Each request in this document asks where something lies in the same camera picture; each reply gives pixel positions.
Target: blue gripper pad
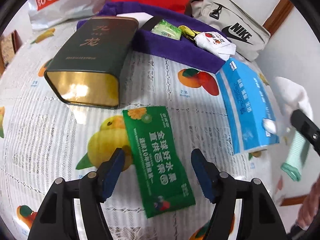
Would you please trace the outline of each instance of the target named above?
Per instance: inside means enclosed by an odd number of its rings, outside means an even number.
[[[206,162],[206,159],[202,155],[202,152],[199,149],[194,149],[191,153],[193,170],[195,171],[204,196],[213,203],[216,197],[215,189],[212,187],[212,180],[204,168],[204,161]]]
[[[105,201],[107,198],[111,197],[124,166],[124,151],[122,149],[117,149],[116,151],[118,152],[115,152],[114,154],[117,154],[117,156],[114,158],[114,160],[113,157],[111,157],[110,161],[113,161],[113,164],[103,180],[102,197]]]

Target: gray waist bag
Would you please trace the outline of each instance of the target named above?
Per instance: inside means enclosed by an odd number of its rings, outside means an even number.
[[[222,31],[249,61],[270,39],[270,33],[231,0],[193,0],[191,8],[195,19]]]

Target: white cloth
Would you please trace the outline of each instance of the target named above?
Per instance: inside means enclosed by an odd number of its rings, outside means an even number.
[[[276,121],[277,135],[287,133],[288,128],[291,127],[291,114],[296,109],[300,109],[310,120],[313,120],[312,108],[304,87],[283,77],[275,77],[274,85],[274,93],[283,115],[282,120]]]
[[[236,53],[236,45],[217,32],[199,33],[195,37],[195,42],[199,48],[207,50],[226,61],[230,58],[230,55]]]

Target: green candy packet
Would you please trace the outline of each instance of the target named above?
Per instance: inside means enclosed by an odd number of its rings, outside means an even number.
[[[161,20],[156,26],[153,27],[151,32],[179,41],[181,38],[182,30],[165,20]]]
[[[147,217],[195,205],[166,107],[124,110],[123,116]]]

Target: white shopping bag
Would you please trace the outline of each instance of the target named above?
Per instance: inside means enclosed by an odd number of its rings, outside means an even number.
[[[29,17],[34,30],[50,28],[68,19],[94,15],[105,0],[28,0]]]

